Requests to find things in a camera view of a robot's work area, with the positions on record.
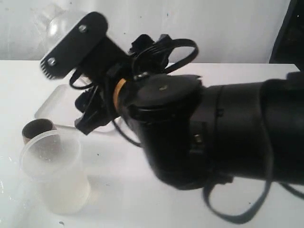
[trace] white wall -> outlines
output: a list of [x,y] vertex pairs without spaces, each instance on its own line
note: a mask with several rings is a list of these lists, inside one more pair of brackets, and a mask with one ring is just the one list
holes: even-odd
[[[44,33],[35,14],[50,0],[0,0],[0,59],[40,59]],[[111,38],[124,50],[140,34],[191,38],[196,62],[265,63],[289,0],[55,0],[65,9],[99,11]],[[174,52],[171,61],[185,52]]]

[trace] clear plastic cup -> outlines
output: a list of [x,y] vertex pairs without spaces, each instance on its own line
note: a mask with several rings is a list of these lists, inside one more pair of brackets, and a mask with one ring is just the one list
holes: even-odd
[[36,136],[23,148],[20,167],[51,212],[71,214],[86,204],[91,187],[72,134],[54,130]]

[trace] clear plastic container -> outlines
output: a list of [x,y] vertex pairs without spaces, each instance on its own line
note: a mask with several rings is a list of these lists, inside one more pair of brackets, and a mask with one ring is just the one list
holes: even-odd
[[71,214],[86,204],[91,187],[74,135],[54,130],[36,136],[22,150],[20,167],[51,212]]

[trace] white table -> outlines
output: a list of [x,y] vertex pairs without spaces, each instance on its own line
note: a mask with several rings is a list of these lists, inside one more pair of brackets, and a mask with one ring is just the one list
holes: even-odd
[[[175,74],[201,75],[204,85],[210,86],[284,78],[291,71],[298,69],[294,65],[190,64]],[[81,212],[59,216],[47,212],[36,199],[14,199],[23,191],[14,190],[23,147],[21,129],[55,87],[67,80],[45,79],[37,61],[0,61],[0,75],[0,227],[59,228],[63,227],[60,221],[66,228],[236,227],[207,209],[201,190],[177,191],[158,181],[143,152],[118,134],[93,133],[85,138],[83,159],[93,192]],[[262,181],[236,178],[233,184],[216,187],[211,202],[222,212],[236,214],[248,208],[262,188]],[[12,225],[4,214],[16,210]],[[301,227],[303,213],[304,202],[274,183],[260,212],[243,227]]]

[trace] robotic arm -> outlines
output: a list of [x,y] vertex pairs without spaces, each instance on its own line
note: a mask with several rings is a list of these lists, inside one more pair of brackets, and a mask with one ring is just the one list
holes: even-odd
[[[75,101],[83,113],[75,126],[84,134],[113,122],[129,142],[143,148],[155,175],[180,190],[203,188],[203,197],[221,218],[245,223],[262,206],[272,181],[298,197],[288,184],[304,184],[304,75],[286,80],[204,87],[199,76],[168,75],[198,54],[195,42],[161,35],[157,42],[141,35],[129,53],[106,36],[103,15],[92,12],[41,60],[49,79],[70,79],[86,89]],[[178,47],[192,47],[168,65]],[[92,83],[76,87],[85,75]],[[121,116],[139,142],[128,138],[114,119]],[[213,187],[234,176],[264,179],[253,207],[239,216],[223,215],[209,203]]]

